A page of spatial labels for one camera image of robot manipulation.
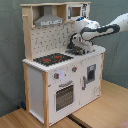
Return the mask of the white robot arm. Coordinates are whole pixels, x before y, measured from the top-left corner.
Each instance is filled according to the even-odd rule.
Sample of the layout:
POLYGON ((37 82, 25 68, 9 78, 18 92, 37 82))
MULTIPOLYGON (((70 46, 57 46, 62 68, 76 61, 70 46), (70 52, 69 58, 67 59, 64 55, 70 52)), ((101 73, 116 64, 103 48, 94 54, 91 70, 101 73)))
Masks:
POLYGON ((68 47, 75 54, 93 52, 92 39, 122 31, 128 31, 128 13, 118 16, 105 26, 101 26, 97 21, 80 17, 75 21, 75 33, 71 36, 68 47))

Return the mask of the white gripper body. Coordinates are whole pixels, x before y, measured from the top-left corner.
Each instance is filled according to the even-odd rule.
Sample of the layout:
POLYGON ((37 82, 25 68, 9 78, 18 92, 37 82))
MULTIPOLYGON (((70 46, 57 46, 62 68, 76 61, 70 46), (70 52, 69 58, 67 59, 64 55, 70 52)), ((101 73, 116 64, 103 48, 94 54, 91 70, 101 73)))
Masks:
POLYGON ((93 52, 94 51, 94 47, 93 47, 93 43, 91 41, 85 41, 80 35, 76 34, 73 37, 73 44, 74 47, 78 46, 82 49, 85 49, 86 51, 89 52, 93 52))

